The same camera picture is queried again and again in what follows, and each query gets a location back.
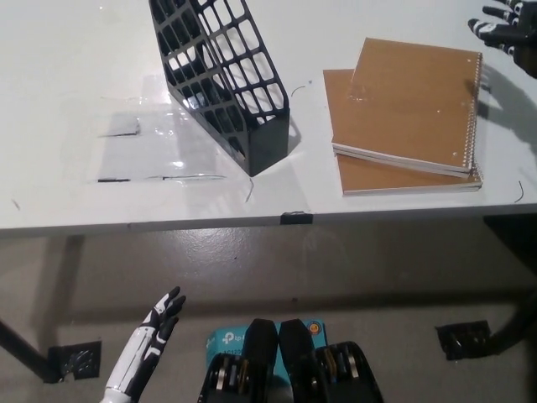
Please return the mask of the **white and black left hand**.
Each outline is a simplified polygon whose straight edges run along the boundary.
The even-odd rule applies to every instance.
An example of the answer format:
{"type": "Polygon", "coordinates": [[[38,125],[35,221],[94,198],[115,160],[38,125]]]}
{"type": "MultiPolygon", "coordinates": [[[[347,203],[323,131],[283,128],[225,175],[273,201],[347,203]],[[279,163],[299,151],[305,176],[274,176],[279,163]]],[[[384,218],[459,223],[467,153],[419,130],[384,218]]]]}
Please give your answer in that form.
{"type": "Polygon", "coordinates": [[[179,286],[165,294],[128,339],[107,381],[103,402],[138,402],[179,321],[186,296],[179,286]]]}

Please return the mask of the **black and white right hand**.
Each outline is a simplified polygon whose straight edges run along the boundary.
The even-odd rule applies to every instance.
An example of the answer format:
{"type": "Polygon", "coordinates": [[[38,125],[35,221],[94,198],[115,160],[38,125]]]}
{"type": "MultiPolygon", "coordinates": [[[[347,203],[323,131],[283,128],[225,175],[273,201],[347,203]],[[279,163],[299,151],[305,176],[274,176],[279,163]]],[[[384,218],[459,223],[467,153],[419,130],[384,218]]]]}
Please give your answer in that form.
{"type": "Polygon", "coordinates": [[[536,78],[536,1],[498,1],[503,8],[483,6],[497,22],[471,18],[468,28],[487,47],[502,51],[528,76],[536,78]]]}

